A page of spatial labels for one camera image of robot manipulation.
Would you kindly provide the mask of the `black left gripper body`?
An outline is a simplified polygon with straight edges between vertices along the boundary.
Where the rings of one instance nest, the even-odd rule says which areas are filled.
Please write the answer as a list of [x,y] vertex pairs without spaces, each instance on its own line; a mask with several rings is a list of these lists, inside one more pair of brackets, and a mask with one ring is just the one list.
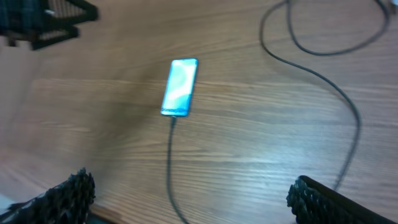
[[80,36],[77,24],[99,19],[98,8],[85,0],[1,0],[1,36],[39,50]]

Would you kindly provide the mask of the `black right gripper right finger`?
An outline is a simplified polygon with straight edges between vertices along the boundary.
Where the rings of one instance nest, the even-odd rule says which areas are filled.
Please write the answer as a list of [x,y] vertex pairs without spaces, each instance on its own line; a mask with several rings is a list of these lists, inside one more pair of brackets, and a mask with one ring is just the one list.
[[305,175],[286,200],[298,224],[397,224]]

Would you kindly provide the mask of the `blue Galaxy smartphone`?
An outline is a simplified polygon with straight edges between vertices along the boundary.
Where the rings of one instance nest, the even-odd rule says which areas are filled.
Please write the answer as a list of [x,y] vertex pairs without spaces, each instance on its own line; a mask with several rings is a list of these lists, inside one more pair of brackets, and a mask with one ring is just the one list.
[[198,69],[196,58],[173,60],[160,113],[164,116],[188,116]]

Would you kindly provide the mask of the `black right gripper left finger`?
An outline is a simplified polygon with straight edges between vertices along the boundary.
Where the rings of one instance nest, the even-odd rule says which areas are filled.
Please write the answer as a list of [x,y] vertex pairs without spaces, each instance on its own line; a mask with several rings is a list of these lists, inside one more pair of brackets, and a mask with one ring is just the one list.
[[82,168],[43,194],[10,205],[1,224],[86,223],[94,199],[94,178]]

